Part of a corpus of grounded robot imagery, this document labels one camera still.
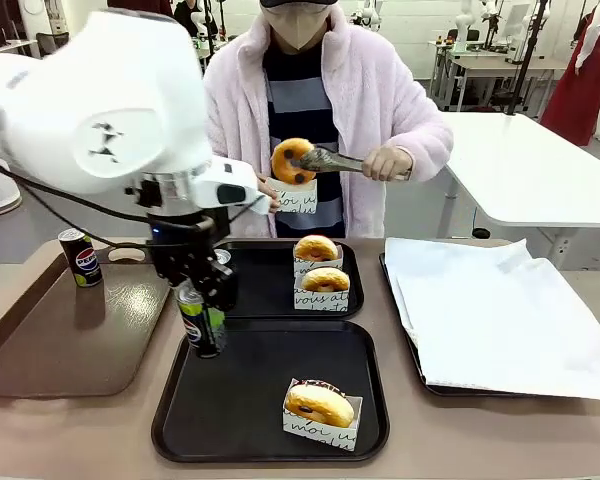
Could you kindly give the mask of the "person left hand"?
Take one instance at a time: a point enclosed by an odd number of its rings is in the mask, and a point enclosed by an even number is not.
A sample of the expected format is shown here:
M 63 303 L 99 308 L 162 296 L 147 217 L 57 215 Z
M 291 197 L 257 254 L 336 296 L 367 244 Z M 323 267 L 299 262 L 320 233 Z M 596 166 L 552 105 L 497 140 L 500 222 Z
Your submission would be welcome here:
M 376 181 L 392 181 L 407 176 L 413 167 L 412 157 L 403 149 L 382 146 L 373 150 L 362 163 L 364 176 Z

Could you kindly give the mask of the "person right hand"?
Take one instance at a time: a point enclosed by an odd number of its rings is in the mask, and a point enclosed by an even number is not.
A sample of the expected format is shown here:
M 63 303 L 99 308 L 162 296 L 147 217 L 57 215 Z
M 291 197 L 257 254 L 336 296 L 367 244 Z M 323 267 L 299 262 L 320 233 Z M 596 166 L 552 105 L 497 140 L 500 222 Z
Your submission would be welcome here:
M 276 213 L 280 207 L 277 192 L 266 183 L 265 176 L 258 176 L 258 190 L 269 198 L 269 212 Z

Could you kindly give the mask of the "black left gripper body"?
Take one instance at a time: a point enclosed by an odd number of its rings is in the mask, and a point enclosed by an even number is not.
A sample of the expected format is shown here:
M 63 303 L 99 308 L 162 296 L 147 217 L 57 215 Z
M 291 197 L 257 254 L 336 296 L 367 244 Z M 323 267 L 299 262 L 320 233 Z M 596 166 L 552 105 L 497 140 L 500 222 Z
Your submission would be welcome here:
M 147 242 L 156 273 L 177 287 L 190 279 L 196 288 L 232 288 L 233 271 L 221 266 L 215 244 L 230 233 L 227 208 L 176 216 L 148 215 Z

